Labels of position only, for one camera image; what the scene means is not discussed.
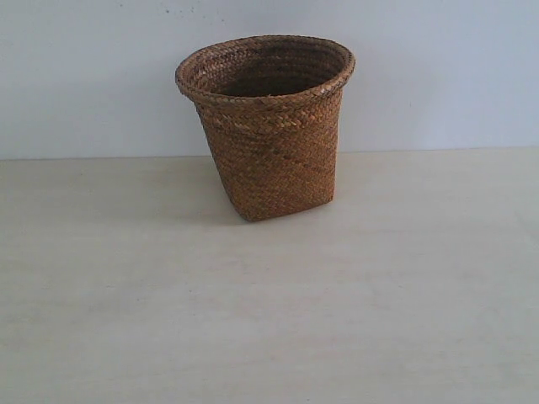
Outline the brown woven wicker basket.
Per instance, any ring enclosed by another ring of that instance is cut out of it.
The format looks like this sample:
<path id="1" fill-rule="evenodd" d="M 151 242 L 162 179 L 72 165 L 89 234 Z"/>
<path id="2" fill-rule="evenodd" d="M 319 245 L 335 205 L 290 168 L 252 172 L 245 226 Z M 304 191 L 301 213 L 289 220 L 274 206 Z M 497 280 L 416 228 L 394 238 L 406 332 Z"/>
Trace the brown woven wicker basket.
<path id="1" fill-rule="evenodd" d="M 221 183 L 246 221 L 334 197 L 339 115 L 355 56 L 338 42 L 260 35 L 209 45 L 177 67 Z"/>

